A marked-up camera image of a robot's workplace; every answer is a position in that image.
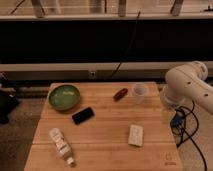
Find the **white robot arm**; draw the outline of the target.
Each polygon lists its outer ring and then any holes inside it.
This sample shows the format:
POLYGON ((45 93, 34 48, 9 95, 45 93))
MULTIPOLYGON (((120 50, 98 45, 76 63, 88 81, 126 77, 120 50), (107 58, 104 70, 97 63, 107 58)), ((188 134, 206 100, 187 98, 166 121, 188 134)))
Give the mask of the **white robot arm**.
POLYGON ((166 85, 160 93, 162 102, 176 108, 188 98, 213 115, 213 87, 205 82, 207 77, 208 68, 200 61, 170 69, 165 74, 166 85))

